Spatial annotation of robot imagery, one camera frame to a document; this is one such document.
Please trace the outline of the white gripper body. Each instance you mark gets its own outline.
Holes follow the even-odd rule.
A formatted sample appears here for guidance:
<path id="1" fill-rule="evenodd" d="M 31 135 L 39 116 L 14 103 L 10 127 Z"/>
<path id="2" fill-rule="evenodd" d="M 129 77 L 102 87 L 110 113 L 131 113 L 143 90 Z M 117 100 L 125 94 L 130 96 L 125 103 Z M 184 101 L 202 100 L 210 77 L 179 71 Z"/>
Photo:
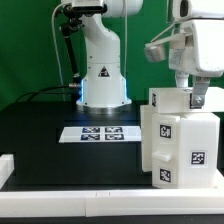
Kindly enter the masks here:
<path id="1" fill-rule="evenodd" d="M 180 24 L 184 48 L 169 50 L 169 68 L 200 77 L 224 73 L 224 20 L 192 19 Z"/>

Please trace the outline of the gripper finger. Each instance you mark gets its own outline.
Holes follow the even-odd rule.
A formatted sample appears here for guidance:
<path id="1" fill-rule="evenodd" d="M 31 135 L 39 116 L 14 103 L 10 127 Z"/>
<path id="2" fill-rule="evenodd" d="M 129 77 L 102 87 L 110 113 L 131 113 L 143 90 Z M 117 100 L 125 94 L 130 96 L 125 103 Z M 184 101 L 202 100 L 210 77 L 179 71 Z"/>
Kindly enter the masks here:
<path id="1" fill-rule="evenodd" d="M 193 108 L 202 107 L 205 103 L 205 95 L 210 85 L 209 77 L 193 77 L 193 88 L 191 93 L 191 106 Z"/>
<path id="2" fill-rule="evenodd" d="M 178 88 L 185 88 L 188 86 L 188 78 L 189 75 L 185 72 L 181 71 L 176 71 L 175 72 L 175 81 L 176 81 L 176 86 Z"/>

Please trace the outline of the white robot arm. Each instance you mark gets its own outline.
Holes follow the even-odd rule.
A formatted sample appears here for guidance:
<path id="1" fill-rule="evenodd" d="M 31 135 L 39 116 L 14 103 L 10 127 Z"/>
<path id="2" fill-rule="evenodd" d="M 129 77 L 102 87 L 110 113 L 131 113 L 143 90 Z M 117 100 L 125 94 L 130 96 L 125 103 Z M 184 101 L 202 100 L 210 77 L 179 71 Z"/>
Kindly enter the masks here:
<path id="1" fill-rule="evenodd" d="M 120 39 L 104 27 L 104 17 L 124 17 L 137 13 L 143 0 L 73 0 L 83 11 L 83 32 L 87 53 L 87 74 L 81 81 L 82 96 L 77 105 L 95 113 L 111 113 L 131 104 L 126 79 L 120 72 Z M 150 62 L 167 59 L 175 71 L 179 87 L 192 75 L 190 107 L 205 104 L 210 79 L 224 74 L 224 0 L 168 0 L 172 34 L 159 34 L 145 45 Z"/>

